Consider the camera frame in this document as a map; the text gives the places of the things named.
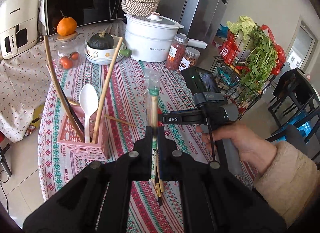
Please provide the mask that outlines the beige fleece sleeve forearm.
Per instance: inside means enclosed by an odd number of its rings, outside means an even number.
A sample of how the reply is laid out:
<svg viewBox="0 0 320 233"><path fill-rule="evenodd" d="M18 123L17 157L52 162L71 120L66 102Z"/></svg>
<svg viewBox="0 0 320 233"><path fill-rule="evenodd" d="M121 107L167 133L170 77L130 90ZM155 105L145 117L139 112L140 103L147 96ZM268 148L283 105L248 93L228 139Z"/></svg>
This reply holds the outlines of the beige fleece sleeve forearm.
<svg viewBox="0 0 320 233"><path fill-rule="evenodd" d="M293 145L281 141L277 154L255 183L255 188L291 226L319 197L319 170L314 161Z"/></svg>

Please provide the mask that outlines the person right hand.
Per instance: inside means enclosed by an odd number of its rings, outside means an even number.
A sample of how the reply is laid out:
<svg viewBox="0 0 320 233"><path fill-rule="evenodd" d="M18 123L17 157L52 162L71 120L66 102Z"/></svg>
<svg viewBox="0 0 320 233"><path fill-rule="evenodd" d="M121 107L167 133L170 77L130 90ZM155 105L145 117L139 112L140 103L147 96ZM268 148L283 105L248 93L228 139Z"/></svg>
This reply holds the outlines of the person right hand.
<svg viewBox="0 0 320 233"><path fill-rule="evenodd" d="M220 127L211 134L203 132L201 139L208 150L211 150L211 141L230 139L238 149L240 160L250 163L261 175L267 171L277 154L275 145L259 137L240 121Z"/></svg>

